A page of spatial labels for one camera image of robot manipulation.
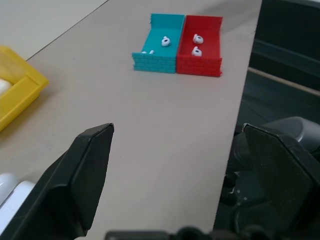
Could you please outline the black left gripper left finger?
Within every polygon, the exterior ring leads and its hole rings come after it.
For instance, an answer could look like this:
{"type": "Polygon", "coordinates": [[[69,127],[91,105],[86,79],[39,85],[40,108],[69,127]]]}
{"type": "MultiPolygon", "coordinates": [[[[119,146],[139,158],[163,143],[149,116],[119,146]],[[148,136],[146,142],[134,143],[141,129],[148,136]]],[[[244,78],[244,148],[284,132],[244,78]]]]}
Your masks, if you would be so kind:
{"type": "Polygon", "coordinates": [[[2,240],[74,240],[91,229],[104,188],[114,125],[79,134],[42,174],[2,240]]]}

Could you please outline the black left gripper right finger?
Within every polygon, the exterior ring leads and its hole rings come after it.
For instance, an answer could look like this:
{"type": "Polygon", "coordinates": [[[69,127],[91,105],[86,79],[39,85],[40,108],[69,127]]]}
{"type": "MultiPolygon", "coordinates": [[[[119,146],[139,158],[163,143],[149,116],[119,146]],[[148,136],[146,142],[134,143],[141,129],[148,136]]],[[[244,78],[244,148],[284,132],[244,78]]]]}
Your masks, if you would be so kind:
{"type": "Polygon", "coordinates": [[[242,132],[276,228],[293,239],[320,238],[320,162],[295,138],[246,123],[242,132]]]}

